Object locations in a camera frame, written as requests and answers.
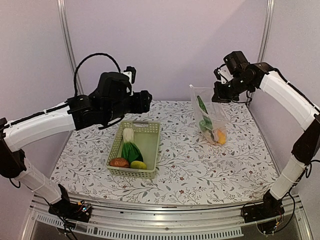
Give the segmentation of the clear zip top bag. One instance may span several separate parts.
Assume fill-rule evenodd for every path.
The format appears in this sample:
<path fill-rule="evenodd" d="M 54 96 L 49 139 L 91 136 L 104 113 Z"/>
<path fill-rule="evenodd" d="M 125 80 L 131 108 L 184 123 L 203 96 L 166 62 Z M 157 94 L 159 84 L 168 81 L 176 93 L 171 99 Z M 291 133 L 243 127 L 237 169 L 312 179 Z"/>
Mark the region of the clear zip top bag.
<path fill-rule="evenodd" d="M 201 134 L 209 143 L 213 145 L 223 145 L 217 142 L 218 140 L 217 129 L 220 129 L 226 134 L 226 140 L 227 140 L 227 123 L 229 120 L 223 109 L 223 106 L 219 103 L 212 102 L 214 89 L 210 87 L 195 87 L 192 84 L 189 86 L 189 89 L 190 89 L 190 100 L 193 108 L 193 114 L 194 114 L 196 126 L 199 128 Z M 208 117 L 212 122 L 212 127 L 213 127 L 212 131 L 210 130 L 201 131 L 199 122 L 200 120 L 203 119 L 202 114 L 205 114 L 205 113 L 202 112 L 202 110 L 199 107 L 197 96 L 200 96 L 202 101 L 205 104 L 205 107 L 208 112 Z"/>

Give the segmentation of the green cucumber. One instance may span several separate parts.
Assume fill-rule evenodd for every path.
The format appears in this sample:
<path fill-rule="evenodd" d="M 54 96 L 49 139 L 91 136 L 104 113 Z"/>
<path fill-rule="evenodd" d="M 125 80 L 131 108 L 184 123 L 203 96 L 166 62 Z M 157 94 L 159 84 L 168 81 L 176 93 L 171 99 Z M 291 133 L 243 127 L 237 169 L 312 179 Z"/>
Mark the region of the green cucumber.
<path fill-rule="evenodd" d="M 198 101 L 198 106 L 201 109 L 201 111 L 204 113 L 202 114 L 202 120 L 199 121 L 199 127 L 201 131 L 212 131 L 213 130 L 213 124 L 211 119 L 208 117 L 208 111 L 206 109 L 206 106 L 201 99 L 199 95 L 196 96 L 197 101 Z"/>

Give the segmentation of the yellow green mango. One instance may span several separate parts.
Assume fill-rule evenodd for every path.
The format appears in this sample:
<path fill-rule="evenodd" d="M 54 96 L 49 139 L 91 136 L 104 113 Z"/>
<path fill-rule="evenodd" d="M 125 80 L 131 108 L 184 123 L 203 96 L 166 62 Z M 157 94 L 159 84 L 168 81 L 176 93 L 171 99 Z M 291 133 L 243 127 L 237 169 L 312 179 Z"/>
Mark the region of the yellow green mango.
<path fill-rule="evenodd" d="M 130 163 L 130 168 L 131 169 L 146 170 L 147 165 L 143 161 L 135 160 Z"/>

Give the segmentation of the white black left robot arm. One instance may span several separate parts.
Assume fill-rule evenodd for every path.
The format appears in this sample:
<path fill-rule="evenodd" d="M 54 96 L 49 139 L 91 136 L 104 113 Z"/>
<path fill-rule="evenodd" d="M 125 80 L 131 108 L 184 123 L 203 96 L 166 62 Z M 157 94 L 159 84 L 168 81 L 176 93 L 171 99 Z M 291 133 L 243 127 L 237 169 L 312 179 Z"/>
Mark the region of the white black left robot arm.
<path fill-rule="evenodd" d="M 26 158 L 23 147 L 44 138 L 93 125 L 109 128 L 125 114 L 150 110 L 152 95 L 134 92 L 135 76 L 131 71 L 104 72 L 97 88 L 89 95 L 78 95 L 57 106 L 18 120 L 0 120 L 0 174 L 15 179 L 37 193 L 63 216 L 74 213 L 66 190 L 52 183 Z"/>

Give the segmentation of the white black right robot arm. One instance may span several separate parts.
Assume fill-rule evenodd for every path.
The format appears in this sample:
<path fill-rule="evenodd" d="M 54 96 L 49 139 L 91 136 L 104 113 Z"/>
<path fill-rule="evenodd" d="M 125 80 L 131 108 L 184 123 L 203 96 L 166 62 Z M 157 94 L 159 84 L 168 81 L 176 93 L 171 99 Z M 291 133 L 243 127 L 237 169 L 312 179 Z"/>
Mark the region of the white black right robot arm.
<path fill-rule="evenodd" d="M 288 163 L 273 186 L 264 194 L 258 213 L 269 218 L 278 210 L 283 197 L 299 182 L 307 166 L 320 149 L 320 108 L 266 62 L 250 63 L 242 51 L 233 51 L 223 59 L 232 79 L 221 68 L 214 70 L 214 103 L 237 102 L 243 92 L 261 90 L 282 105 L 303 130 L 294 143 Z"/>

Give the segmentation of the green bok choy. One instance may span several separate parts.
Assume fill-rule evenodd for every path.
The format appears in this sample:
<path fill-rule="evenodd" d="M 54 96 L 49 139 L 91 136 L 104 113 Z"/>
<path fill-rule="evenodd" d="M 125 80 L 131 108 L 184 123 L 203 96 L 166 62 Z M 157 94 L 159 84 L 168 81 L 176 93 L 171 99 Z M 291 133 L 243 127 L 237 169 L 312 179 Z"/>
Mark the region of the green bok choy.
<path fill-rule="evenodd" d="M 143 156 L 140 149 L 135 144 L 135 132 L 132 128 L 124 128 L 122 132 L 122 151 L 121 157 L 126 159 L 130 164 L 133 161 L 143 162 Z"/>

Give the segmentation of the pale green perforated basket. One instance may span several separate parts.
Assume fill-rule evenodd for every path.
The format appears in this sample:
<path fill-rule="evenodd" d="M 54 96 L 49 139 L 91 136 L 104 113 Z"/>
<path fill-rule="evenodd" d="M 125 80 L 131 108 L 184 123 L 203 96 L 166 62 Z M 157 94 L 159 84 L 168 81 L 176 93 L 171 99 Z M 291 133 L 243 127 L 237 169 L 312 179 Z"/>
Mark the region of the pale green perforated basket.
<path fill-rule="evenodd" d="M 110 162 L 120 158 L 124 146 L 123 130 L 133 129 L 134 143 L 140 150 L 146 169 L 123 168 L 111 166 Z M 160 123 L 157 121 L 133 121 L 124 120 L 120 123 L 109 155 L 106 158 L 106 168 L 116 176 L 153 179 L 157 164 L 158 150 L 160 145 Z"/>

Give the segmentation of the brown bread roll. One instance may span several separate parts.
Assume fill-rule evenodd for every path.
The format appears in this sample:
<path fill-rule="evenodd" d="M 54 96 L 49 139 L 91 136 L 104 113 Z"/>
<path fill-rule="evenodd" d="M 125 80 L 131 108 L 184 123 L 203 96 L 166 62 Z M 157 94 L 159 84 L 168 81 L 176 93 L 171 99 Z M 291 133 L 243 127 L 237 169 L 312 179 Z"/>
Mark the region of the brown bread roll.
<path fill-rule="evenodd" d="M 113 158 L 109 162 L 109 166 L 118 167 L 118 168 L 129 168 L 130 163 L 125 158 L 117 157 L 117 158 Z"/>

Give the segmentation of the floral patterned table mat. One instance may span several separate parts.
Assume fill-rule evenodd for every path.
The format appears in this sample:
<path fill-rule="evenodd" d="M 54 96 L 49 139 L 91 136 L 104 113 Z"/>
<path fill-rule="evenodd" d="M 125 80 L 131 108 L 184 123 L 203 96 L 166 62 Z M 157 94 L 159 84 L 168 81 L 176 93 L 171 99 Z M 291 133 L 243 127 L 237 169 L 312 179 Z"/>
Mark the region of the floral patterned table mat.
<path fill-rule="evenodd" d="M 278 177 L 248 108 L 224 104 L 227 142 L 209 144 L 187 101 L 154 101 L 128 120 L 157 121 L 160 140 L 154 179 L 115 176 L 107 158 L 118 130 L 89 127 L 70 136 L 51 180 L 70 193 L 134 203 L 232 204 L 260 200 Z"/>

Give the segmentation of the right aluminium frame post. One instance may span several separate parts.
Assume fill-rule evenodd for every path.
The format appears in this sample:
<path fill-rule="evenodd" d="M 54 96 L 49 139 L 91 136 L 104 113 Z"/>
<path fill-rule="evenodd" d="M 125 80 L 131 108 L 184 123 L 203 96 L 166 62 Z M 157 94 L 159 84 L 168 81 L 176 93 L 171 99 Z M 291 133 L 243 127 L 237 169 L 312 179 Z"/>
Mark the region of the right aluminium frame post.
<path fill-rule="evenodd" d="M 263 6 L 262 23 L 260 24 L 260 37 L 255 62 L 260 63 L 264 60 L 268 41 L 271 34 L 272 22 L 275 10 L 275 0 L 266 0 Z"/>

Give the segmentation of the aluminium frame post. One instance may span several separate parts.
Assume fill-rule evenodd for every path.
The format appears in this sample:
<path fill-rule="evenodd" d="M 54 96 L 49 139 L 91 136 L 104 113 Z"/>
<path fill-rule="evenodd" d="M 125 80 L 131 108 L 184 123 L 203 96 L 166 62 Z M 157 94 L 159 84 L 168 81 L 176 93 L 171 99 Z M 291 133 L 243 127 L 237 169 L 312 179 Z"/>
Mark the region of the aluminium frame post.
<path fill-rule="evenodd" d="M 70 35 L 70 29 L 68 25 L 68 18 L 67 18 L 67 10 L 66 10 L 66 1 L 65 0 L 57 0 L 57 10 L 59 15 L 59 21 L 61 25 L 62 30 L 62 37 L 64 40 L 64 45 L 66 49 L 66 54 L 68 57 L 69 65 L 71 68 L 72 76 L 73 76 L 73 88 L 74 88 L 74 94 L 83 95 L 84 89 L 82 82 L 79 78 L 79 74 L 77 71 L 77 62 L 74 54 L 74 49 L 72 45 L 72 39 Z"/>
<path fill-rule="evenodd" d="M 260 37 L 255 62 L 260 63 L 264 60 L 268 41 L 271 34 L 272 22 L 275 10 L 275 0 L 266 0 L 263 6 L 262 23 L 260 24 Z"/>

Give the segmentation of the aluminium front rail base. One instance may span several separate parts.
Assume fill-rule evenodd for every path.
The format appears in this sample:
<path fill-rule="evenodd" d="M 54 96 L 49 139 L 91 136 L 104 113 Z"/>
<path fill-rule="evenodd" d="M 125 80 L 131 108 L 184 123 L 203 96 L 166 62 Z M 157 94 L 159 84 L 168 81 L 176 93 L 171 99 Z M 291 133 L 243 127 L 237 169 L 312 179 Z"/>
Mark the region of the aluminium front rail base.
<path fill-rule="evenodd" d="M 23 240 L 313 240 L 298 195 L 283 199 L 278 231 L 260 232 L 271 219 L 245 222 L 242 203 L 223 205 L 163 205 L 134 203 L 71 194 L 72 201 L 92 204 L 89 222 L 63 222 L 49 214 L 44 199 L 34 196 L 22 229 Z"/>

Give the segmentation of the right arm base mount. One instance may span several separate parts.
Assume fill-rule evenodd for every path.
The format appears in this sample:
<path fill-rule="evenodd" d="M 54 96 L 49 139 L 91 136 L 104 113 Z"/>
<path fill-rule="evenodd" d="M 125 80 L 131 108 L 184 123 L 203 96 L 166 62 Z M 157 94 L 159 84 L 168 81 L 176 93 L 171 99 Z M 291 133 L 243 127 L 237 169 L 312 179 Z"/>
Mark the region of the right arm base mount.
<path fill-rule="evenodd" d="M 273 235 L 284 221 L 284 207 L 280 204 L 274 209 L 264 208 L 263 203 L 248 202 L 240 210 L 245 223 L 256 223 L 258 231 L 263 235 Z"/>

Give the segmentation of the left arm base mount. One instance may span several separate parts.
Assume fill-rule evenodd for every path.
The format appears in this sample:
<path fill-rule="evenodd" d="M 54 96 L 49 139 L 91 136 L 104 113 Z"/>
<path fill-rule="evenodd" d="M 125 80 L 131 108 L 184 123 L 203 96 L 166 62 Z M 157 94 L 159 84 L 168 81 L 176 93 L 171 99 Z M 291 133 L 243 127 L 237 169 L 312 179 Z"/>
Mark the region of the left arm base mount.
<path fill-rule="evenodd" d="M 50 204 L 48 212 L 67 220 L 88 223 L 92 214 L 92 205 L 84 200 L 72 203 L 62 199 L 57 203 Z"/>

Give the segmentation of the left aluminium frame post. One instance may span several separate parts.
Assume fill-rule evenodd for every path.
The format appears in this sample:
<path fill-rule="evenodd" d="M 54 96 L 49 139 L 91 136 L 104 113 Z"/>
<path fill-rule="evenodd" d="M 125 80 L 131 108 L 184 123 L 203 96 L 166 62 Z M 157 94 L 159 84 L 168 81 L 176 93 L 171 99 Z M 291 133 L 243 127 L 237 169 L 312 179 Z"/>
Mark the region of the left aluminium frame post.
<path fill-rule="evenodd" d="M 72 45 L 72 39 L 70 35 L 70 29 L 68 25 L 68 18 L 67 18 L 67 10 L 66 10 L 66 1 L 65 0 L 57 0 L 57 10 L 59 15 L 59 21 L 61 25 L 62 30 L 62 37 L 64 40 L 64 45 L 66 49 L 66 54 L 68 57 L 69 65 L 71 68 L 72 76 L 73 76 L 73 88 L 74 88 L 74 94 L 83 95 L 84 89 L 82 82 L 79 78 L 79 74 L 77 71 L 77 62 L 74 54 L 74 49 Z"/>

